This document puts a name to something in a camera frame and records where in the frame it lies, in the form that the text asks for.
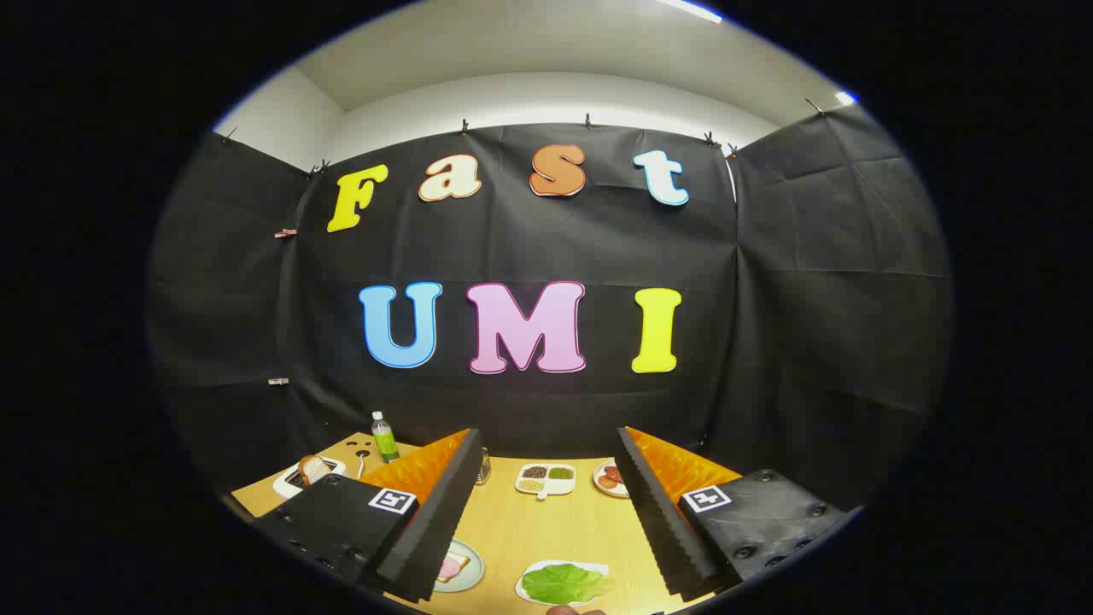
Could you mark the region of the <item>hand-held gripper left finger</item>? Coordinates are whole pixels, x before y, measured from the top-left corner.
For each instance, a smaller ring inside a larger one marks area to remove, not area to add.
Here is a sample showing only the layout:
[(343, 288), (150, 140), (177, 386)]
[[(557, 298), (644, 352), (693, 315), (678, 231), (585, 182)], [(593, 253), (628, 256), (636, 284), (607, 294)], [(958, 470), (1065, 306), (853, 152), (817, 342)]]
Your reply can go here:
[(361, 478), (325, 475), (254, 525), (344, 583), (428, 600), (481, 462), (480, 431), (454, 431)]

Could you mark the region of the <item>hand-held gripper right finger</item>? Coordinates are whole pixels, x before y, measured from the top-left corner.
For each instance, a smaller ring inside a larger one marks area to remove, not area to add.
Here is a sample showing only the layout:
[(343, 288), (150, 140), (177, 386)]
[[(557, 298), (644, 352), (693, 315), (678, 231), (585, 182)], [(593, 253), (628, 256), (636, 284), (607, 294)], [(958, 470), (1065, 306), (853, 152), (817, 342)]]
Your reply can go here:
[(614, 460), (666, 588), (684, 600), (754, 586), (854, 518), (779, 471), (739, 474), (631, 427)]

